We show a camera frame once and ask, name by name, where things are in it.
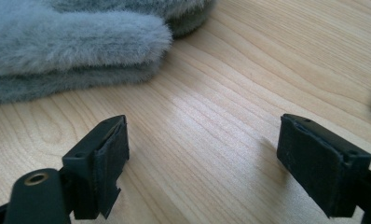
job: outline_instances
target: black plastic bracket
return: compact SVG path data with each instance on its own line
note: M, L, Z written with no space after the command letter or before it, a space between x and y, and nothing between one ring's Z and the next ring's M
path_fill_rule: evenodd
M278 159L328 217L352 217L356 205L371 223L371 154L316 122L282 116Z
M125 116L99 123L62 158L63 167L41 169L16 181L0 223L70 223L108 217L120 188L117 179L130 158Z

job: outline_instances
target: screw hole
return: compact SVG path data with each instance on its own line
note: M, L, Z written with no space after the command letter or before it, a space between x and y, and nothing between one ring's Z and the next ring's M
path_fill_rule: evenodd
M26 186L38 185L47 179L48 179L48 174L38 173L38 174L34 174L26 178L24 184Z

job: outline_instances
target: faux fur fabric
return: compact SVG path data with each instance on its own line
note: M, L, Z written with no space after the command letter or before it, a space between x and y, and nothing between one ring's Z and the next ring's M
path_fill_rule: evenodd
M147 80L214 2L0 0L0 104Z

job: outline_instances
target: wood grain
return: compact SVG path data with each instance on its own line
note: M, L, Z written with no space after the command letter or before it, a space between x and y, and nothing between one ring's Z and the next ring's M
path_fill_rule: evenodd
M125 114L131 159L111 216L74 223L360 223L328 219L276 159L280 116L371 153L371 0L221 0L139 85L0 105L0 205L12 184Z

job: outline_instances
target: gray fluffy cloth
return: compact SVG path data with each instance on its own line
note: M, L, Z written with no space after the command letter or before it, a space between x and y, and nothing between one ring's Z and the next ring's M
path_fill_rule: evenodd
M0 104L151 78L214 0L0 0Z

